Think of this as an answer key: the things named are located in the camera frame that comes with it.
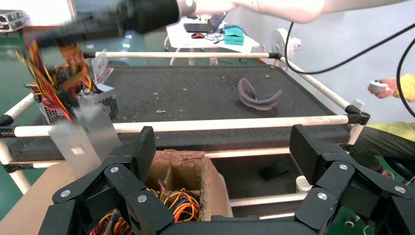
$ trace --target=laptop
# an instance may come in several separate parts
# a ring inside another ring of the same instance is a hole
[[[185,23],[184,29],[188,33],[212,33],[218,29],[225,17],[226,13],[213,14],[207,23]]]

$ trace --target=green floor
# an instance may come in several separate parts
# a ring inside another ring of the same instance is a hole
[[[111,39],[99,42],[84,43],[84,50],[100,51],[164,51],[163,42],[166,37],[165,32],[155,32],[141,37],[131,34],[122,39]],[[29,93],[29,90],[23,87],[23,84],[32,82],[27,68],[17,61],[14,56],[15,47],[21,44],[20,39],[0,38],[0,114],[5,113],[14,104],[20,101]],[[51,49],[43,52],[44,59],[47,63],[61,63],[62,57],[57,50]],[[141,59],[126,58],[120,59],[127,62],[130,66],[168,66],[170,59]],[[196,65],[208,65],[209,59],[196,59]],[[230,65],[255,65],[255,60],[239,61],[238,59],[222,59],[219,62],[221,66]],[[188,65],[187,59],[176,59],[175,65]],[[36,107],[32,106],[21,115],[15,122],[16,125],[25,124],[32,116],[37,114]],[[26,170],[25,174],[31,183],[34,183],[44,172],[44,169]],[[22,194],[16,187],[9,175],[0,167],[0,219],[3,219],[7,212],[20,199]],[[334,221],[330,234],[359,235],[363,234],[364,224],[359,223],[354,228],[347,228],[344,225],[346,217],[354,217],[355,214],[348,209],[342,208],[339,216]],[[367,234],[373,234],[372,229],[367,229]]]

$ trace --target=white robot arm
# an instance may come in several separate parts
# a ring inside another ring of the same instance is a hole
[[[408,0],[185,0],[196,5],[195,15],[230,11],[243,6],[295,23],[309,23],[322,14],[396,4]]]

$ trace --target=cardboard box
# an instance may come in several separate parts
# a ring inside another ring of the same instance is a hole
[[[210,220],[212,215],[231,217],[224,182],[204,152],[157,151],[146,184],[158,189],[157,179],[166,178],[168,188],[200,190],[202,220]],[[66,162],[49,167],[0,222],[1,234],[38,234],[47,208],[53,204],[52,195],[74,180],[76,175]]]

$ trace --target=white table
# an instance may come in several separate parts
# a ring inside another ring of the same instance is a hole
[[[238,51],[241,53],[250,53],[253,47],[258,47],[259,43],[257,43],[252,38],[245,35],[244,44],[242,46],[238,45],[227,45],[225,41],[220,41],[217,44],[214,44],[217,41],[210,41],[208,39],[193,39],[191,35],[193,33],[188,33],[184,29],[184,24],[197,24],[200,23],[199,20],[189,19],[187,17],[183,17],[179,22],[175,24],[171,24],[167,26],[167,37],[170,41],[170,45],[176,48],[177,52],[180,51],[182,48],[188,48],[190,52],[194,52],[195,48],[211,48],[213,52],[216,52],[218,48],[227,48],[230,50]],[[219,28],[223,28],[224,25],[227,24],[226,22],[222,22]],[[217,38],[218,40],[223,39],[223,35]],[[170,65],[173,64],[174,58],[170,61]],[[217,65],[217,59],[211,58],[210,65]],[[189,59],[189,65],[194,65],[194,59]]]

